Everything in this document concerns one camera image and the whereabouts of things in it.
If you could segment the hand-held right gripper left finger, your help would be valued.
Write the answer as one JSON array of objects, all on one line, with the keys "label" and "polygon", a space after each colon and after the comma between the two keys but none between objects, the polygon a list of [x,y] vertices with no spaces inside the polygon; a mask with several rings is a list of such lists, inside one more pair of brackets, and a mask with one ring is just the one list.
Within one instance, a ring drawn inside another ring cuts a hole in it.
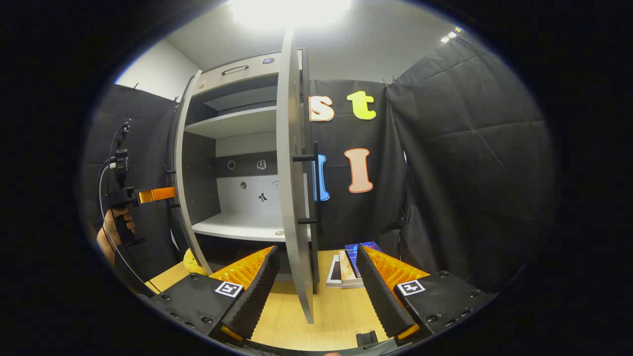
[{"label": "hand-held right gripper left finger", "polygon": [[219,342],[251,339],[280,269],[269,246],[213,273],[190,273],[150,298],[167,317]]}]

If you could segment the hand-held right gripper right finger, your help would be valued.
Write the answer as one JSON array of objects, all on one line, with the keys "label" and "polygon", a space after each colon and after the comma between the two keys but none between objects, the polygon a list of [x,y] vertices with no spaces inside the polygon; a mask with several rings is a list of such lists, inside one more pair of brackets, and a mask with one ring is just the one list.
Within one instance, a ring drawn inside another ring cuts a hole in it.
[{"label": "hand-held right gripper right finger", "polygon": [[356,266],[386,336],[415,343],[457,326],[495,299],[448,271],[427,273],[357,245]]}]

